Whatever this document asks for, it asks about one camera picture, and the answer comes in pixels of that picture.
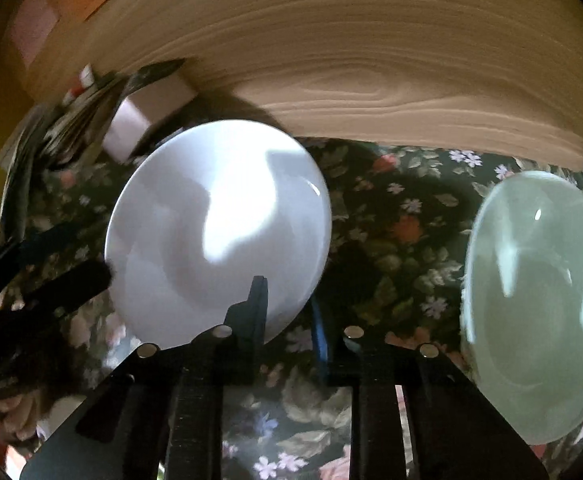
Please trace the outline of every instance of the black object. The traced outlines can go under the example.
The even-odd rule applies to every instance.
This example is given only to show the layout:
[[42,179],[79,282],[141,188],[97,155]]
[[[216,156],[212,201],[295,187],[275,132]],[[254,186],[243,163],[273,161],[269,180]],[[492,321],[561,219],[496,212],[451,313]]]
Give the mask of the black object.
[[[352,480],[407,478],[396,384],[405,392],[421,480],[545,480],[525,442],[434,345],[395,348],[380,333],[343,323],[338,301],[372,291],[377,280],[364,253],[354,256],[362,277],[332,266],[310,300],[319,373],[326,383],[353,386]],[[21,478],[154,480],[164,461],[167,480],[220,480],[222,386],[253,380],[266,310],[267,282],[256,277],[225,325],[178,348],[139,347]],[[223,337],[228,327],[231,336]]]
[[125,359],[25,466],[22,480],[220,479],[222,386],[254,380],[267,280],[225,324],[190,344],[146,343]]
[[[75,240],[79,226],[59,224],[23,242],[0,246],[0,292],[27,266],[44,261]],[[68,365],[58,323],[107,290],[108,266],[87,260],[22,298],[20,310],[0,310],[0,399],[57,383]]]
[[347,251],[345,261],[355,265],[329,268],[310,304],[321,379],[353,387],[350,479],[407,478],[397,385],[412,435],[410,477],[548,478],[524,440],[436,346],[396,348],[385,343],[384,332],[350,324],[347,297],[369,298],[379,274],[359,246]]

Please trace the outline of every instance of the purple flower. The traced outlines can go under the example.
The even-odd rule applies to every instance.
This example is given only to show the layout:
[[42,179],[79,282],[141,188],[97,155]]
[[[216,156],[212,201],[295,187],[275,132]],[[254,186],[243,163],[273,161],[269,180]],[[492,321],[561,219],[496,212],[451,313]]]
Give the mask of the purple flower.
[[222,441],[222,458],[233,458],[238,452],[238,446],[229,444],[228,440]]
[[460,150],[450,150],[449,158],[454,162],[465,162],[465,155]]
[[465,156],[465,162],[470,168],[475,168],[476,166],[482,166],[483,162],[480,160],[480,156],[471,150],[463,150],[462,154]]
[[304,467],[308,463],[306,460],[302,460],[296,455],[289,455],[285,452],[279,453],[278,458],[280,459],[278,462],[278,469],[287,469],[292,473],[295,473],[299,468]]
[[427,296],[426,301],[420,304],[420,308],[426,316],[440,319],[441,314],[447,310],[447,301],[444,298]]
[[255,421],[255,432],[264,438],[269,438],[273,430],[278,427],[278,421],[275,418],[269,418],[269,413],[265,413]]

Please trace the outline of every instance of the floral fabric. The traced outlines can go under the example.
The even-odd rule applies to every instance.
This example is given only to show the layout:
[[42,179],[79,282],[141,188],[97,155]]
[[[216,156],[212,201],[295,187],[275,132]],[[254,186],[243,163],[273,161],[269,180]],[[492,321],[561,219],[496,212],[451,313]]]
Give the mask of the floral fabric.
[[[390,344],[433,342],[461,368],[459,314],[465,252],[479,205],[498,181],[524,170],[551,171],[583,190],[583,173],[462,150],[302,139],[331,193],[330,261],[359,242],[383,273],[373,297],[350,305],[358,323]],[[76,261],[101,254],[111,209],[135,165],[101,164],[44,174],[31,195],[31,228],[70,219],[92,225],[75,246],[21,277],[37,286]],[[348,477],[351,393],[323,388],[314,369],[311,318],[302,312],[266,346],[252,387],[225,389],[223,477],[228,480],[343,480]],[[107,295],[66,324],[82,389],[93,388],[140,341]],[[583,448],[583,425],[535,449],[555,477]]]

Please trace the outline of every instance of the white plate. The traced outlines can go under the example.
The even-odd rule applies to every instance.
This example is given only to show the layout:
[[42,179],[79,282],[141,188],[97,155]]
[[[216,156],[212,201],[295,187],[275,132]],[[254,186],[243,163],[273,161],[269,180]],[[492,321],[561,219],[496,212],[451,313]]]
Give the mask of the white plate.
[[482,393],[529,444],[583,421],[583,193],[528,171],[483,203],[462,312]]
[[203,124],[152,153],[119,197],[111,297],[138,338],[171,348],[222,323],[262,275],[269,340],[307,302],[330,240],[327,186],[299,143],[252,121]]

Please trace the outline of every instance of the wooden surface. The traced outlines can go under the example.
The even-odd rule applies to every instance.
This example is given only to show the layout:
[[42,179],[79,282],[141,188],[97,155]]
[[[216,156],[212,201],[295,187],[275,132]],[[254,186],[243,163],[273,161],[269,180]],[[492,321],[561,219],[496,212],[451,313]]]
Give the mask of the wooden surface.
[[579,0],[109,0],[87,22],[63,17],[28,72],[0,42],[37,100],[89,62],[185,56],[228,114],[255,108],[295,135],[583,168]]

